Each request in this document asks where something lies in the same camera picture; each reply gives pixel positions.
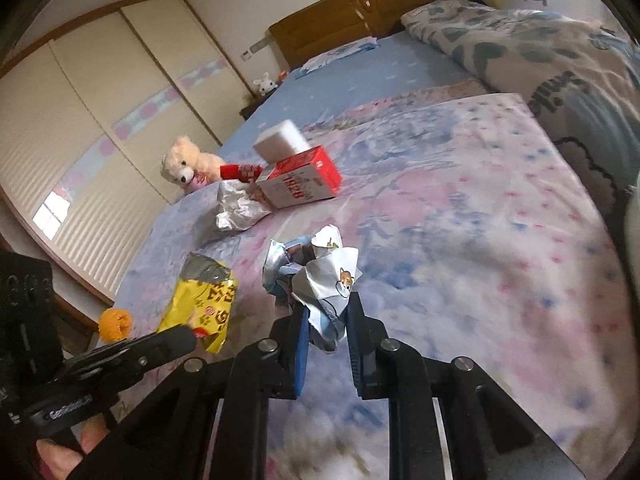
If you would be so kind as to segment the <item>left hand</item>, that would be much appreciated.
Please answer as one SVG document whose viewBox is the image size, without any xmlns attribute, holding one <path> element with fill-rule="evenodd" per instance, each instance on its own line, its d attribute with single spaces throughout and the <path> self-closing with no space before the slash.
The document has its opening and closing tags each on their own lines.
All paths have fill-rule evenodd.
<svg viewBox="0 0 640 480">
<path fill-rule="evenodd" d="M 90 454 L 110 433 L 116 419 L 111 411 L 94 415 L 79 425 L 79 436 L 72 434 L 79 451 L 60 445 L 52 439 L 38 439 L 36 450 L 47 479 L 66 479 L 80 462 Z"/>
</svg>

